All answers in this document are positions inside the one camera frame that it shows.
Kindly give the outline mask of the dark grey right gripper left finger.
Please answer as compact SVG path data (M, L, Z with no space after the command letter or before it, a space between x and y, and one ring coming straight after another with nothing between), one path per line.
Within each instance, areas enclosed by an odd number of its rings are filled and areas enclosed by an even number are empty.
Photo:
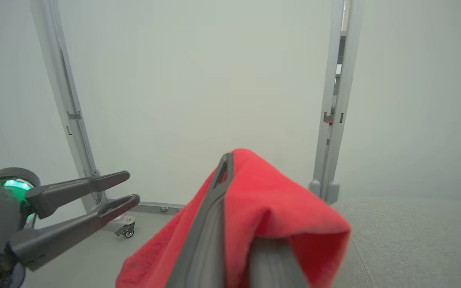
M234 155L224 154L184 240L167 288L225 287L224 198L234 178Z

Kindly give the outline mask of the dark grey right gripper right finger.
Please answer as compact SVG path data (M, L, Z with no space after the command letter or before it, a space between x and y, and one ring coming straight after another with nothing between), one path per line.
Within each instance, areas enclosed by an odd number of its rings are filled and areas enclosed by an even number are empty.
M308 288L309 282L286 238L255 238L249 253L251 288Z

